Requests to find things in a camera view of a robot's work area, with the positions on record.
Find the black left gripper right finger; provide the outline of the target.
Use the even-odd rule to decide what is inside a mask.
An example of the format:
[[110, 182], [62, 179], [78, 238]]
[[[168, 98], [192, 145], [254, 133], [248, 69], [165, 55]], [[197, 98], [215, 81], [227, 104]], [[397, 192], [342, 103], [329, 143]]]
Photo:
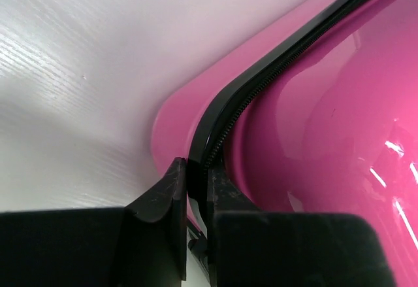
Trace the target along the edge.
[[350, 214], [260, 211], [227, 178], [208, 174], [212, 286], [392, 286], [378, 237]]

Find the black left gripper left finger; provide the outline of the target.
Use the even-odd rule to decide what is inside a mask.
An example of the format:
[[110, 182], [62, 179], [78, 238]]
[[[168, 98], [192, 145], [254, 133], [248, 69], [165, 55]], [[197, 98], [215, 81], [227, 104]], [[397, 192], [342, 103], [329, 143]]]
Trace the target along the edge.
[[4, 212], [2, 286], [180, 286], [186, 162], [126, 207]]

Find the pink hard-shell suitcase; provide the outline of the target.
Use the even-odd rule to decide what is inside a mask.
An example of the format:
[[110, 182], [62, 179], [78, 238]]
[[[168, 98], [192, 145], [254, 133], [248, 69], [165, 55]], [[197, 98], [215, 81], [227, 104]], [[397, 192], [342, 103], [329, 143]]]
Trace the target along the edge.
[[417, 0], [369, 0], [239, 117], [233, 182], [258, 207], [348, 212], [378, 233], [398, 286], [417, 285]]

